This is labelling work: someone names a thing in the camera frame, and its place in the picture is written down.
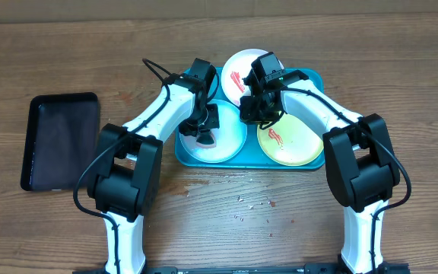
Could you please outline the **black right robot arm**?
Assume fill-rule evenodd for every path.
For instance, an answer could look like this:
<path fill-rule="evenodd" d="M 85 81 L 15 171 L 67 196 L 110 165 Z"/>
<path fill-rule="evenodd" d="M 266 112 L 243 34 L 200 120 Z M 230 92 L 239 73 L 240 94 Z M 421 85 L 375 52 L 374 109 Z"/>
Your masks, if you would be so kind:
<path fill-rule="evenodd" d="M 392 191 L 406 172 L 396 158 L 384 119 L 361 116 L 328 98 L 299 70 L 251 71 L 251 90 L 240 100 L 240 117 L 263 125 L 282 113 L 295 116 L 322 138 L 326 179 L 344 208 L 344 246 L 338 272 L 388 273 L 381 254 L 382 218 Z"/>

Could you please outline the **light blue plate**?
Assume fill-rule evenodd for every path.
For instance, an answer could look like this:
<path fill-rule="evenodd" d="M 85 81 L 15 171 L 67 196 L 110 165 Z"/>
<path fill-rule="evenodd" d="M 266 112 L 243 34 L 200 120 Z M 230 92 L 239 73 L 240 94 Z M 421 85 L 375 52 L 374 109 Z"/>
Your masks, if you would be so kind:
<path fill-rule="evenodd" d="M 218 129 L 212 129 L 214 147 L 199 145 L 196 137 L 178 134 L 175 155 L 183 164 L 219 164 L 238 155 L 246 142 L 247 126 L 240 121 L 240 110 L 225 100 L 213 99 L 218 108 Z"/>

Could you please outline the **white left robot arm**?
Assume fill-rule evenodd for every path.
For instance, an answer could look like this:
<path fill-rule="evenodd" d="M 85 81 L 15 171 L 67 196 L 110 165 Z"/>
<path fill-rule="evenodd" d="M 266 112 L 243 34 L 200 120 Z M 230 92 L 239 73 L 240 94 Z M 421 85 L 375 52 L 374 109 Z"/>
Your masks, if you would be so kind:
<path fill-rule="evenodd" d="M 144 271 L 144 217 L 157 195 L 163 144 L 176 128 L 196 137 L 219 127 L 210 102 L 216 80 L 216 71 L 171 74 L 142 114 L 102 128 L 96 157 L 82 174 L 96 205 L 91 214 L 106 226 L 108 259 L 100 273 Z"/>

